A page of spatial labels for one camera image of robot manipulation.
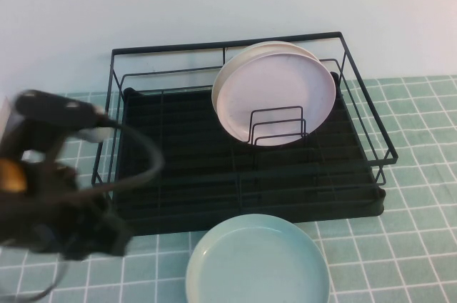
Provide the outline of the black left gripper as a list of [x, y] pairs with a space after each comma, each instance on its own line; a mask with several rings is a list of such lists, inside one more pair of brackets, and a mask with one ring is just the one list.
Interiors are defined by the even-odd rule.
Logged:
[[93, 252], [124, 257], [132, 237], [104, 186], [80, 189], [63, 164], [1, 160], [1, 245], [82, 261]]

